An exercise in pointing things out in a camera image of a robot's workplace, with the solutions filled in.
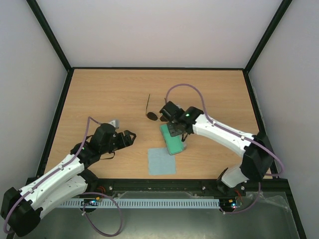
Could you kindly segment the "grey glasses case green lining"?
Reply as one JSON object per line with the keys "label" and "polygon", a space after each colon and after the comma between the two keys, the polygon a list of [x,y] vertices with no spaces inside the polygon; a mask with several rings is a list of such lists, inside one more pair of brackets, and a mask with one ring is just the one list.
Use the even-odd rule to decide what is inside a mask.
{"label": "grey glasses case green lining", "polygon": [[186,150],[186,142],[181,141],[181,135],[175,137],[170,136],[167,128],[167,123],[162,124],[159,128],[170,155],[176,155]]}

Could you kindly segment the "light blue cleaning cloth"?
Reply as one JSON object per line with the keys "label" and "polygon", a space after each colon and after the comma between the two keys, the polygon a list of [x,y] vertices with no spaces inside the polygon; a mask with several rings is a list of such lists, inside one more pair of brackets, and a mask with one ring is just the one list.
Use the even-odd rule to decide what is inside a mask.
{"label": "light blue cleaning cloth", "polygon": [[148,170],[152,176],[175,174],[175,156],[167,148],[148,149]]}

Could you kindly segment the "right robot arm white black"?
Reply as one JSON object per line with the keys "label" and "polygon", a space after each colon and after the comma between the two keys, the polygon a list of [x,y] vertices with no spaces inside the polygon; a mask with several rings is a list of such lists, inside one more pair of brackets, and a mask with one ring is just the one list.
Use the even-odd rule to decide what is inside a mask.
{"label": "right robot arm white black", "polygon": [[230,194],[236,186],[245,181],[261,182],[274,161],[274,156],[267,148],[268,137],[259,132],[256,135],[236,130],[214,120],[196,107],[183,110],[173,102],[166,103],[159,112],[168,120],[170,136],[196,134],[209,138],[231,151],[242,161],[226,168],[218,177],[217,189],[223,195]]}

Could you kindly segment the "green circuit board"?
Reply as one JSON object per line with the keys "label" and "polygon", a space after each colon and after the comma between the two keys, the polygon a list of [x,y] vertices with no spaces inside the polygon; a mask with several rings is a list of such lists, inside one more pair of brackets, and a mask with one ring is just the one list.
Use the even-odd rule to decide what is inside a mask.
{"label": "green circuit board", "polygon": [[87,206],[97,207],[97,206],[100,205],[100,203],[102,201],[103,201],[103,199],[100,198],[100,197],[97,197],[97,198],[84,198],[80,202],[80,206],[83,207],[84,205],[87,205]]}
{"label": "green circuit board", "polygon": [[238,207],[241,207],[243,203],[244,203],[244,200],[242,198],[233,198],[233,199],[226,199],[223,205],[225,207],[238,208]]}

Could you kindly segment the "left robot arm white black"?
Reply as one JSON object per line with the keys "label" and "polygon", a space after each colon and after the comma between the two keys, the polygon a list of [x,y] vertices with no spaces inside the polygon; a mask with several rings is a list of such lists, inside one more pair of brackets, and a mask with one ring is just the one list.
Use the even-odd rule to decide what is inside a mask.
{"label": "left robot arm white black", "polygon": [[94,134],[85,134],[82,142],[47,173],[20,189],[9,188],[0,210],[3,231],[23,237],[63,202],[93,193],[98,178],[89,167],[101,160],[102,155],[115,155],[117,150],[133,145],[137,137],[129,130],[117,132],[117,128],[115,120],[100,124]]}

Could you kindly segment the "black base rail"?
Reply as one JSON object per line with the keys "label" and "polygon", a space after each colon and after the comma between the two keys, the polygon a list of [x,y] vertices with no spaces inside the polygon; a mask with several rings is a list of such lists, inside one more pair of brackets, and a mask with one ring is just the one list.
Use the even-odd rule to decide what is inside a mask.
{"label": "black base rail", "polygon": [[108,195],[137,191],[188,192],[198,196],[230,198],[258,191],[257,182],[248,181],[228,188],[216,179],[99,179],[97,186],[104,188]]}

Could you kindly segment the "right green circuit board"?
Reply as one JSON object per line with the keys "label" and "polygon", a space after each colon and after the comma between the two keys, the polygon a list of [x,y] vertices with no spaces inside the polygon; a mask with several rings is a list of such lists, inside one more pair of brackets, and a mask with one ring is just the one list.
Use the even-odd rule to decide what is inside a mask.
{"label": "right green circuit board", "polygon": [[225,207],[238,208],[238,207],[241,207],[243,203],[244,203],[244,200],[242,198],[233,198],[233,199],[226,199],[223,205]]}

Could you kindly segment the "round dark sunglasses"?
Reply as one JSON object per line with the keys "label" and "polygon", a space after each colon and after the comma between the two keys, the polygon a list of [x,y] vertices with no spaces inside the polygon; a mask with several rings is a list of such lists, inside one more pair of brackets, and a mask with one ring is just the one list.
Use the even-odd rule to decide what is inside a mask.
{"label": "round dark sunglasses", "polygon": [[168,120],[165,118],[165,116],[161,115],[160,117],[151,111],[148,111],[148,106],[149,106],[149,101],[150,101],[150,94],[148,95],[148,100],[147,100],[147,104],[146,104],[146,109],[145,109],[145,115],[148,119],[152,120],[152,121],[161,121],[161,122],[168,122]]}

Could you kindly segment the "left green circuit board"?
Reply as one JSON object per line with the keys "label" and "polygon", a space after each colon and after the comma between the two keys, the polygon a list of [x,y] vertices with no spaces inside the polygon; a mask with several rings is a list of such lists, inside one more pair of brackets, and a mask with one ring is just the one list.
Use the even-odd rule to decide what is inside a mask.
{"label": "left green circuit board", "polygon": [[87,206],[97,207],[97,206],[100,205],[100,203],[102,201],[103,201],[103,199],[100,198],[100,197],[97,197],[97,198],[84,198],[80,202],[80,206],[83,207],[84,205],[87,205]]}

